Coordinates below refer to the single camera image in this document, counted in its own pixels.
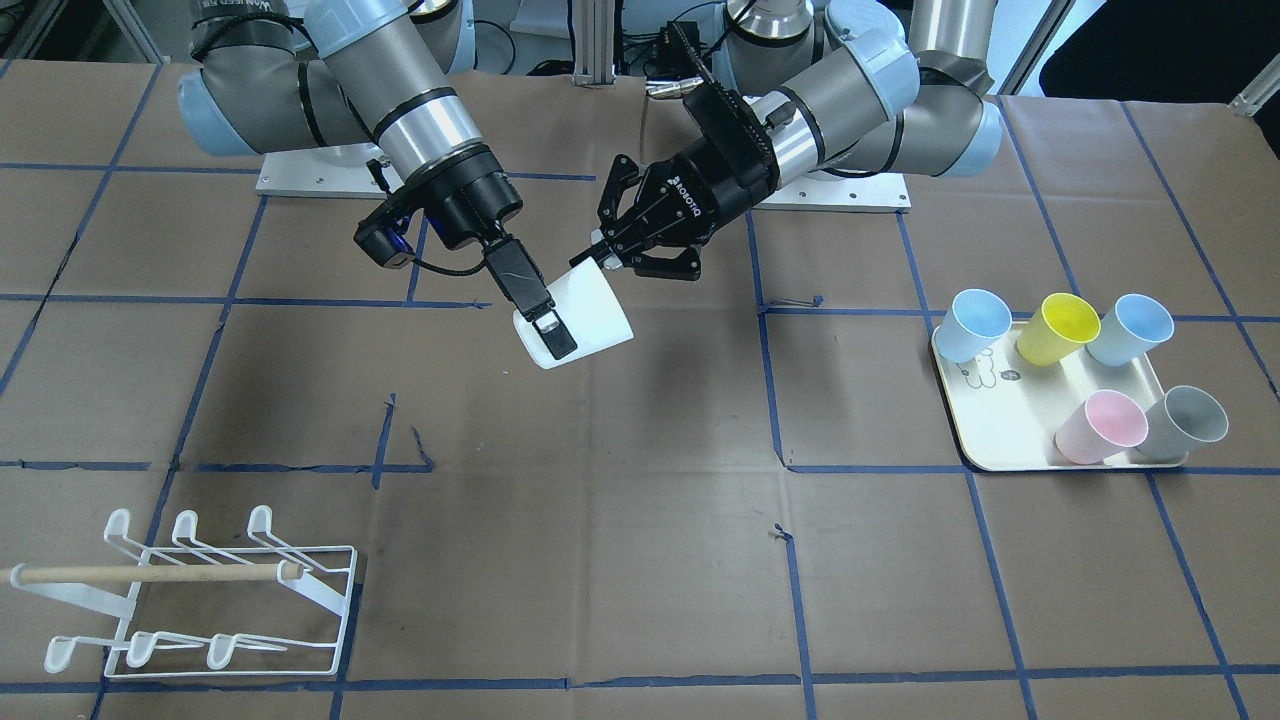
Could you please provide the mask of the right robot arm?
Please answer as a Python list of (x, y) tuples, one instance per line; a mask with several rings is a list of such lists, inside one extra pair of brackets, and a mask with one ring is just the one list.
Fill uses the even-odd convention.
[(179, 109), (214, 156), (374, 143), (401, 179), (355, 242), (380, 266), (416, 260), (406, 240), (422, 213), (448, 249), (483, 250), (518, 324), (556, 360), (579, 348), (547, 283), (504, 223), (522, 209), (402, 1), (192, 1)]

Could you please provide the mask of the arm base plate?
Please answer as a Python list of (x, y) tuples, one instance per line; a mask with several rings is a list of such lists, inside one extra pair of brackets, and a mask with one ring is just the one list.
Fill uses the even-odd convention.
[(387, 192), (370, 173), (370, 160), (381, 164), (390, 191), (402, 186), (401, 177), (378, 146), (352, 143), (270, 152), (264, 156), (256, 191), (275, 197), (381, 200)]
[(905, 213), (913, 206), (901, 174), (844, 178), (814, 172), (780, 187), (756, 209), (788, 211)]

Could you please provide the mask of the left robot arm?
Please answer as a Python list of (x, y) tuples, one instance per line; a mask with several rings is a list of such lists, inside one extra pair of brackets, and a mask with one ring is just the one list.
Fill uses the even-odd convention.
[(701, 249), (812, 173), (972, 177), (1004, 129), (986, 99), (993, 1), (915, 1), (901, 24), (873, 1), (728, 1), (727, 29), (762, 49), (722, 85), (676, 32), (698, 73), (684, 108), (699, 137), (646, 165), (618, 155), (599, 227), (572, 268), (695, 281)]

